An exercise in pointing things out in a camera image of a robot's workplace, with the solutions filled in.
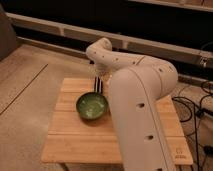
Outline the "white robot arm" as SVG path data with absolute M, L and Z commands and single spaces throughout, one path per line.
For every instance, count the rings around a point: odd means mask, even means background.
M 115 52 L 101 38 L 86 49 L 97 73 L 109 69 L 108 102 L 125 171 L 176 171 L 156 101 L 175 88 L 173 64 L 155 57 Z

